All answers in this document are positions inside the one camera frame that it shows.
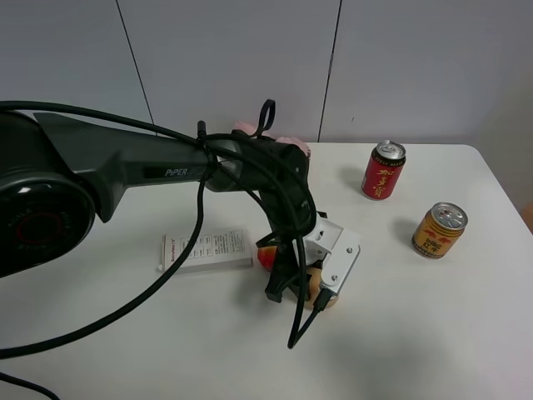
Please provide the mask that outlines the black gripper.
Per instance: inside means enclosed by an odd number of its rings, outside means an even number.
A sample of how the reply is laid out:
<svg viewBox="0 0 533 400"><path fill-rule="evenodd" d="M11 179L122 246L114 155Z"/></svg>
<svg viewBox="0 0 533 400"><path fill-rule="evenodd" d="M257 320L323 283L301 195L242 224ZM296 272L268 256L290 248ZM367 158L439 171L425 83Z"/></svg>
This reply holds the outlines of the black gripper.
<svg viewBox="0 0 533 400"><path fill-rule="evenodd" d="M299 287L300 269L296 244L290 238L266 237L256 242L257 249L267 246L277 246L269 281L265 288L266 297L275 302L282 301L283 292L291 286Z"/></svg>

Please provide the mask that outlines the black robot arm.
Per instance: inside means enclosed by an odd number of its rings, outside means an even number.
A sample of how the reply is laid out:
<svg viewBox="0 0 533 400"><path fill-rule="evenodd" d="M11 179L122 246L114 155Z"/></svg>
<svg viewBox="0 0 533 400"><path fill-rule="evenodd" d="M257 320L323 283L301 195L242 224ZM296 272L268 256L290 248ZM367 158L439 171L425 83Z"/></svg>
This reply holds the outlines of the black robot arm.
<svg viewBox="0 0 533 400"><path fill-rule="evenodd" d="M267 296L309 289L303 238L319 217L307 184L309 161L295 144L267 136L276 110L252 134L197 135L106 112L50 102L1 104L1 274L13 275L73 250L96 220L108 222L129 188L200 182L215 193L250 194L275 243Z"/></svg>

